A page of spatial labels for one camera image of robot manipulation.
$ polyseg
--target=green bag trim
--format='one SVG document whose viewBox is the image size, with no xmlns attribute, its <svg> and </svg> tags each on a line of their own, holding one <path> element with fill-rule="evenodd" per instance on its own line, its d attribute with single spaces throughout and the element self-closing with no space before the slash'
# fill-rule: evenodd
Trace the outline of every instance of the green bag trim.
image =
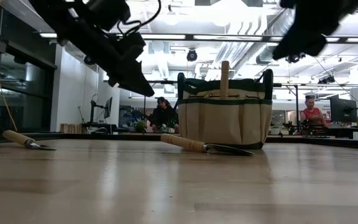
<svg viewBox="0 0 358 224">
<path fill-rule="evenodd" d="M 200 92 L 211 91 L 211 90 L 220 90 L 221 81 L 205 81 L 195 78 L 187 78 L 185 81 L 184 91 L 197 95 Z M 235 90 L 246 90 L 246 91 L 255 91 L 255 92 L 265 92 L 265 85 L 263 83 L 256 83 L 251 78 L 246 78 L 243 80 L 229 80 L 229 89 Z"/>
<path fill-rule="evenodd" d="M 258 104 L 258 105 L 272 105 L 272 100 L 258 100 L 258 99 L 244 99 L 244 100 L 212 100 L 209 98 L 189 98 L 179 100 L 178 104 L 188 103 L 204 103 L 211 105 L 245 105 L 245 104 Z"/>
</svg>

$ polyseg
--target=ceiling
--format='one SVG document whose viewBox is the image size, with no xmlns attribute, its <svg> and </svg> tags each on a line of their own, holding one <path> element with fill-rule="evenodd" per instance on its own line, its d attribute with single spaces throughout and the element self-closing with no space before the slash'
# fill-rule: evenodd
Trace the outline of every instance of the ceiling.
<svg viewBox="0 0 358 224">
<path fill-rule="evenodd" d="M 241 0 L 180 0 L 162 1 L 160 15 L 149 25 L 143 27 L 143 34 L 232 34 L 232 35 L 283 35 L 285 27 L 292 23 L 293 11 L 283 11 L 277 4 L 263 7 L 249 7 Z M 145 21 L 152 17 L 158 8 L 156 0 L 127 1 L 132 17 L 130 20 Z M 28 0 L 3 1 L 2 6 L 15 16 L 34 27 L 39 32 L 53 32 L 34 12 Z M 129 27 L 121 26 L 125 32 Z M 334 35 L 358 36 L 358 14 L 347 16 Z M 275 82 L 317 83 L 328 72 L 343 83 L 350 69 L 358 66 L 358 45 L 329 44 L 319 57 L 306 57 L 295 64 L 285 60 L 259 63 L 257 56 L 271 47 L 269 44 L 224 43 L 208 41 L 147 41 L 144 53 L 138 58 L 148 80 L 175 80 L 178 72 L 189 77 L 219 78 L 219 65 L 222 60 L 231 62 L 234 70 L 232 78 L 255 78 L 267 68 L 273 70 Z M 189 49 L 195 49 L 198 59 L 188 62 Z M 83 57 L 81 51 L 73 46 L 68 52 Z"/>
</svg>

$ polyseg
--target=red shirt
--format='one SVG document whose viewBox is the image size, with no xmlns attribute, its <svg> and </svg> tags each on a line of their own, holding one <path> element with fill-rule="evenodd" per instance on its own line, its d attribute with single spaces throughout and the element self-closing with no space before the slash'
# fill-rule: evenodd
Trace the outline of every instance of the red shirt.
<svg viewBox="0 0 358 224">
<path fill-rule="evenodd" d="M 322 114 L 322 112 L 320 111 L 319 108 L 313 108 L 313 111 L 309 111 L 308 109 L 304 109 L 301 113 L 303 113 L 306 116 L 306 119 L 309 120 L 310 124 L 314 124 L 314 125 L 322 125 L 323 124 L 320 119 L 310 121 L 311 117 Z"/>
</svg>

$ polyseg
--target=garden tool bag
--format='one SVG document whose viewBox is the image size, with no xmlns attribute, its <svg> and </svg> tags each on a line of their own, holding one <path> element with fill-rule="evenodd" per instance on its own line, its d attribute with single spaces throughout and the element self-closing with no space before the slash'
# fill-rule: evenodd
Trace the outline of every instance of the garden tool bag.
<svg viewBox="0 0 358 224">
<path fill-rule="evenodd" d="M 273 71 L 264 71 L 261 78 L 228 80 L 222 71 L 220 81 L 207 82 L 186 79 L 179 73 L 180 135 L 207 143 L 261 149 L 272 120 Z"/>
</svg>

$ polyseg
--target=wooden table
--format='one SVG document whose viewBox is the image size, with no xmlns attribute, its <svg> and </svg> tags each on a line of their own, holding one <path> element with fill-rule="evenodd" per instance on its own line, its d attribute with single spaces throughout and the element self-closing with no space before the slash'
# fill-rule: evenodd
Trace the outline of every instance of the wooden table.
<svg viewBox="0 0 358 224">
<path fill-rule="evenodd" d="M 0 144 L 0 223 L 358 223 L 358 150 L 266 144 L 254 157 L 162 142 Z"/>
</svg>

